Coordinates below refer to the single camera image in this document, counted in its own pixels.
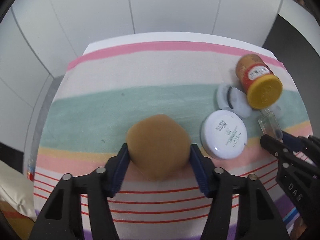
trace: orange jar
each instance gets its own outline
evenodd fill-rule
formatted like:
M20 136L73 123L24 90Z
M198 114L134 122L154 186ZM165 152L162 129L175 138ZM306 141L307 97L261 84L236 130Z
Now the orange jar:
M258 55L243 56L236 65L236 75L240 79L252 108L269 107L278 100L282 93L280 79Z

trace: striped tablecloth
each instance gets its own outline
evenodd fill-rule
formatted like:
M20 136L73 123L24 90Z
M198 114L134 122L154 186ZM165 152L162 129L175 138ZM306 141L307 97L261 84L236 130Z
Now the striped tablecloth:
M104 166L125 142L127 130L151 115L167 114L201 147L202 121L218 110L218 85L239 85L235 65L248 53L205 42L158 41L101 49L71 62L41 138L34 190L37 212L63 174L79 176ZM260 56L283 83L281 128L295 136L311 134L291 76L281 62ZM212 161L231 174L255 173L289 227L298 213L275 181L276 159L260 147L259 115L254 111L243 120L248 144L238 158ZM306 159L302 153L298 157ZM92 239L85 195L81 202L85 236ZM121 191L109 203L121 239L199 239L210 207L190 165L164 182L151 182L130 163ZM232 207L228 239L236 229L236 195Z

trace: yellow bottle cap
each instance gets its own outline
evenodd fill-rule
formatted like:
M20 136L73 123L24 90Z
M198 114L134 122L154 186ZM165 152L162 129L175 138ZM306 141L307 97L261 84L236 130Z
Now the yellow bottle cap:
M254 81L247 91L249 105L255 109L264 109L274 104L282 93L282 83L273 74L264 75Z

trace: makeup sponge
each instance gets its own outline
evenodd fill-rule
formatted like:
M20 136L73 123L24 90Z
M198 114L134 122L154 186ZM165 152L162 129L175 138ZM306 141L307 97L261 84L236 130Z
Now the makeup sponge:
M133 125L126 141L132 162L150 180L164 180L189 161L189 135L164 114Z

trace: green stripe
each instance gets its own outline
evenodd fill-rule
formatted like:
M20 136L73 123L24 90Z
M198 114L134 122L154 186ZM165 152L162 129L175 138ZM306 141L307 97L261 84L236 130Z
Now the green stripe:
M218 85L138 87L113 90L55 101L42 133L41 147L78 152L117 152L125 142L127 130L154 114L167 114L200 143L203 120L218 110ZM283 91L279 100L285 114L282 129L308 120L298 92ZM248 137L262 135L259 111L244 119Z

